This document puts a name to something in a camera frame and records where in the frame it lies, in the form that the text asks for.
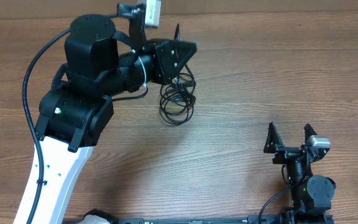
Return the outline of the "black USB cable thin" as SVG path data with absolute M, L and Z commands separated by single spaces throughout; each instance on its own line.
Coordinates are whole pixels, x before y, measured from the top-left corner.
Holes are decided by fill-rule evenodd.
M 178 40 L 181 41 L 181 37 L 180 37 L 180 25 L 177 24 L 176 28 L 175 28 L 175 35 L 174 35 L 174 40 Z M 186 73 L 185 72 L 181 72 L 179 74 L 179 76 L 176 78 L 176 81 L 178 84 L 182 84 L 184 87 L 192 87 L 195 88 L 196 87 L 196 81 L 194 78 L 193 73 L 191 72 L 189 66 L 187 64 L 185 64 L 185 68 L 186 68 Z

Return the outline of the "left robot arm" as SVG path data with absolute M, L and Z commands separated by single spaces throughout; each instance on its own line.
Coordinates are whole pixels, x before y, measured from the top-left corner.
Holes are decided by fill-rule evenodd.
M 113 116 L 113 104 L 136 99 L 148 83 L 174 84 L 197 51 L 179 38 L 145 38 L 144 18 L 130 16 L 130 32 L 113 16 L 77 17 L 61 33 L 66 62 L 56 72 L 34 121 L 34 158 L 15 223 L 61 223 L 76 181 Z

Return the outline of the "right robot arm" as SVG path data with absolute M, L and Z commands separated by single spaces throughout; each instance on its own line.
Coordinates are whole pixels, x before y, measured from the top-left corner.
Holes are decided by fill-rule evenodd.
M 258 214 L 259 223 L 333 223 L 326 212 L 331 209 L 336 183 L 329 177 L 314 175 L 311 164 L 320 161 L 331 148 L 330 140 L 318 135 L 310 124 L 305 124 L 305 140 L 299 147 L 284 145 L 274 122 L 268 126 L 264 153 L 273 154 L 273 164 L 281 165 L 282 179 L 287 188 L 267 200 Z M 278 215 L 263 215 L 276 198 L 290 193 L 291 207 Z

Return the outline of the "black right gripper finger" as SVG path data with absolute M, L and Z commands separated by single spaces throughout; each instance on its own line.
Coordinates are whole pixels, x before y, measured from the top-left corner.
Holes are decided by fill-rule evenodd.
M 312 128 L 310 123 L 305 124 L 304 131 L 305 131 L 305 142 L 307 142 L 311 136 L 317 135 L 316 131 Z
M 284 147 L 283 141 L 277 131 L 277 127 L 274 122 L 270 122 L 268 126 L 267 140 L 264 146 L 264 153 L 275 154 L 281 151 Z

